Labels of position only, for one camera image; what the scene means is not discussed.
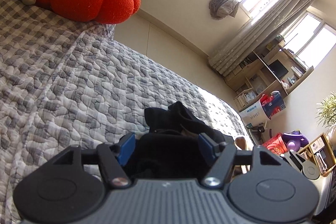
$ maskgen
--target bed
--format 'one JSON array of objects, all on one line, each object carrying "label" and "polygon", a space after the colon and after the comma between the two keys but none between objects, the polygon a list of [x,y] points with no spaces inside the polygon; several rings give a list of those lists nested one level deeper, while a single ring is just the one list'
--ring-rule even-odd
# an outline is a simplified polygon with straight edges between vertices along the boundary
[{"label": "bed", "polygon": [[112,25],[73,22],[19,0],[0,0],[0,25],[0,223],[19,219],[12,192],[23,177],[69,145],[140,137],[146,107],[181,101],[252,146],[231,107],[113,41]]}]

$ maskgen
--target gray curtain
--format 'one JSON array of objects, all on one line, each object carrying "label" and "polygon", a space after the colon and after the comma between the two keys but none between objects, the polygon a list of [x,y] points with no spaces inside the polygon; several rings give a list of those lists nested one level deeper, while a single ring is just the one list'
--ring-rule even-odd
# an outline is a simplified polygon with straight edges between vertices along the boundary
[{"label": "gray curtain", "polygon": [[227,76],[253,50],[267,45],[291,25],[315,0],[274,0],[256,18],[249,20],[234,39],[209,56],[209,64]]}]

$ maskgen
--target black cloth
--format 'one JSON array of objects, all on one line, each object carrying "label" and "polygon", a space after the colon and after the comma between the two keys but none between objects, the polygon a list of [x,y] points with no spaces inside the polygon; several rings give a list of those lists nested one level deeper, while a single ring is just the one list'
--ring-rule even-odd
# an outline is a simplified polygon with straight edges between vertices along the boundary
[{"label": "black cloth", "polygon": [[181,102],[170,105],[168,110],[146,108],[144,115],[149,133],[137,141],[133,154],[123,167],[131,179],[201,180],[209,166],[199,151],[198,139],[181,134],[184,128],[195,134],[206,133],[217,143],[234,142],[231,136],[223,135],[197,119]]},{"label": "black cloth", "polygon": [[207,126],[203,121],[197,119],[181,102],[170,105],[168,110],[148,107],[144,112],[146,123],[150,127],[149,132],[169,129],[181,133],[185,128],[195,134],[206,133],[216,143],[234,143],[232,136],[224,135],[219,130]]}]

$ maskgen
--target bookshelf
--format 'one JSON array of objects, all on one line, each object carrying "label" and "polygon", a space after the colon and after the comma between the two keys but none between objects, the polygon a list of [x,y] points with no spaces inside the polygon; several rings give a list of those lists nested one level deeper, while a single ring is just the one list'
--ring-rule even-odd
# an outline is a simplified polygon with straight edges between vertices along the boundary
[{"label": "bookshelf", "polygon": [[[318,152],[323,152],[325,155],[324,163],[326,164],[326,170],[322,171],[320,168],[320,164],[318,163],[318,157],[316,156],[316,151],[314,150],[313,145],[316,143],[318,139],[322,140],[324,147],[320,149]],[[310,142],[307,146],[301,148],[299,150],[299,154],[303,155],[306,154],[308,157],[308,160],[310,160],[312,163],[314,163],[319,169],[320,169],[320,174],[323,177],[326,177],[335,167],[336,165],[336,158],[334,156],[333,150],[331,149],[330,143],[329,143],[329,138],[325,133],[322,133],[319,135],[315,140]]]},{"label": "bookshelf", "polygon": [[[240,112],[256,103],[263,94],[269,94],[275,90],[279,91],[284,99],[314,70],[313,67],[307,69],[280,45],[276,45],[271,50],[265,48],[261,53],[252,51],[243,61],[224,77],[226,84],[238,95],[234,98],[234,102]],[[287,74],[279,79],[270,68],[273,62],[280,63],[287,70]],[[244,98],[244,94],[250,90],[253,90],[256,95],[253,100]]]}]

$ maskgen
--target gray plastic grip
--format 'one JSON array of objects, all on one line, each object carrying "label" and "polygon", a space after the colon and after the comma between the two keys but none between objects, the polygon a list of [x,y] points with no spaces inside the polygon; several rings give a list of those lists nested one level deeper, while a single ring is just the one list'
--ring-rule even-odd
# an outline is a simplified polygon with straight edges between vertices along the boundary
[{"label": "gray plastic grip", "polygon": [[202,188],[196,180],[138,180],[131,188],[111,191],[97,211],[74,223],[252,224],[254,222],[245,220],[234,212],[221,191]]}]

